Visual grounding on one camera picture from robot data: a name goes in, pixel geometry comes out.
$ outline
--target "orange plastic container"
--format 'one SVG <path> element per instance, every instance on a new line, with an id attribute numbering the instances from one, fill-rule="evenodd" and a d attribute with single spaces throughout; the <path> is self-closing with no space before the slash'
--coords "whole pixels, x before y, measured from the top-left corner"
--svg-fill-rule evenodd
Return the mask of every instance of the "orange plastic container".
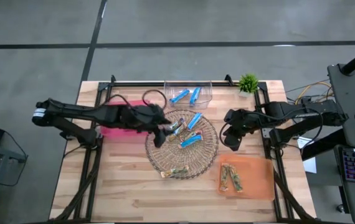
<path id="1" fill-rule="evenodd" d="M 220 189 L 223 163 L 233 165 L 237 169 L 241 180 L 242 192 L 236 192 L 230 174 L 227 178 L 227 190 L 223 191 Z M 270 159 L 237 156 L 235 154 L 220 155 L 217 191 L 225 196 L 274 200 L 275 188 L 272 161 Z"/>

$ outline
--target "wicker basket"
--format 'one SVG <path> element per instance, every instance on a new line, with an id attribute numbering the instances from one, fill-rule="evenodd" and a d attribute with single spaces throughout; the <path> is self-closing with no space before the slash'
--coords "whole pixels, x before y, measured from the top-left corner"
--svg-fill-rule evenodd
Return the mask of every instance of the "wicker basket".
<path id="1" fill-rule="evenodd" d="M 189 110 L 175 110 L 166 113 L 165 118 L 172 122 L 184 118 L 186 123 L 189 123 L 195 114 Z M 146 138 L 146 153 L 153 167 L 161 172 L 188 165 L 189 171 L 175 175 L 176 179 L 190 179 L 203 174 L 215 160 L 219 140 L 215 128 L 205 117 L 195 125 L 194 130 L 197 129 L 202 130 L 202 141 L 195 142 L 184 149 L 178 148 L 178 145 L 181 142 L 179 137 L 190 133 L 186 129 L 172 141 L 166 140 L 161 148 L 154 146 L 154 134 L 149 134 Z"/>

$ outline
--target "gray floor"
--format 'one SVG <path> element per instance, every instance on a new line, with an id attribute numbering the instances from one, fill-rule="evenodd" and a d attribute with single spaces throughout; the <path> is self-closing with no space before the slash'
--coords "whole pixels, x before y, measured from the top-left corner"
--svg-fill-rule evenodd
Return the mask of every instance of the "gray floor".
<path id="1" fill-rule="evenodd" d="M 100 0 L 0 0 L 0 44 L 90 43 L 99 5 Z M 99 43 L 323 40 L 355 40 L 355 1 L 108 0 L 98 38 Z M 47 219 L 65 141 L 54 128 L 34 126 L 31 116 L 35 103 L 48 97 L 75 102 L 87 52 L 0 50 L 0 128 L 29 154 L 20 183 L 1 188 L 0 223 Z M 117 80 L 215 80 L 254 72 L 260 79 L 283 80 L 289 90 L 327 79 L 328 65 L 354 56 L 355 45 L 96 49 L 88 79 L 109 80 L 114 74 Z M 308 93 L 325 90 L 315 86 Z M 308 179 L 318 217 L 350 222 L 334 210 L 338 190 Z"/>

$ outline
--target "wooden table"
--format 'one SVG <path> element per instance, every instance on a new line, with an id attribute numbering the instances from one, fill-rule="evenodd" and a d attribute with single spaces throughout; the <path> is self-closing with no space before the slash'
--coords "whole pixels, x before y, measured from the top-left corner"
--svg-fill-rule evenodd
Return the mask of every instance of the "wooden table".
<path id="1" fill-rule="evenodd" d="M 266 81 L 270 101 L 286 101 L 282 81 Z M 93 106 L 98 82 L 83 82 L 77 104 Z M 121 94 L 127 100 L 140 100 L 148 89 L 160 87 L 113 87 L 112 94 Z M 219 132 L 229 109 L 254 110 L 253 98 L 242 98 L 236 87 L 213 87 L 213 99 L 206 110 L 199 110 Z M 151 102 L 163 104 L 162 98 L 149 94 Z M 89 121 L 74 120 L 83 128 Z M 144 139 L 129 142 L 103 143 L 100 171 L 93 206 L 93 222 L 272 222 L 275 221 L 273 203 L 264 200 L 229 198 L 217 193 L 218 170 L 216 162 L 205 174 L 191 180 L 162 179 L 153 169 L 144 149 Z M 67 144 L 66 152 L 77 147 L 76 141 Z M 240 149 L 232 152 L 219 143 L 218 154 L 240 154 L 265 157 L 262 138 L 257 131 L 243 138 Z M 69 154 L 63 161 L 59 182 L 54 195 L 50 218 L 59 215 L 78 189 L 84 150 Z M 315 209 L 298 149 L 284 148 L 283 163 L 288 187 L 301 206 L 313 217 Z M 280 206 L 285 215 L 282 193 Z"/>

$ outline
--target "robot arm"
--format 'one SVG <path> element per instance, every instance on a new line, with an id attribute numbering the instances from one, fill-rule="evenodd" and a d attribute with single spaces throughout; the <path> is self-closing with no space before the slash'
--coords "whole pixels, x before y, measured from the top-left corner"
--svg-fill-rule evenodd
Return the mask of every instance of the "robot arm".
<path id="1" fill-rule="evenodd" d="M 38 126 L 53 126 L 60 129 L 60 135 L 68 139 L 73 136 L 80 144 L 95 147 L 98 134 L 94 129 L 83 129 L 66 118 L 94 121 L 108 128 L 132 129 L 137 132 L 147 131 L 155 134 L 154 144 L 161 147 L 167 135 L 172 131 L 159 129 L 158 125 L 170 124 L 164 117 L 161 107 L 154 104 L 131 105 L 101 105 L 97 108 L 89 106 L 70 105 L 48 99 L 36 104 L 32 122 Z"/>
<path id="2" fill-rule="evenodd" d="M 321 125 L 340 126 L 348 118 L 333 100 L 311 103 L 303 99 L 302 104 L 299 105 L 270 102 L 260 107 L 264 113 L 244 109 L 229 110 L 224 121 L 225 125 L 229 124 L 230 127 L 224 132 L 220 130 L 222 143 L 230 147 L 231 150 L 237 151 L 242 137 L 247 133 L 253 134 L 254 131 L 261 128 L 273 128 L 269 132 L 271 147 L 282 147 L 293 136 L 302 135 Z M 286 129 L 275 128 L 293 118 L 303 118 L 304 120 Z M 226 136 L 224 141 L 221 138 L 222 132 Z"/>

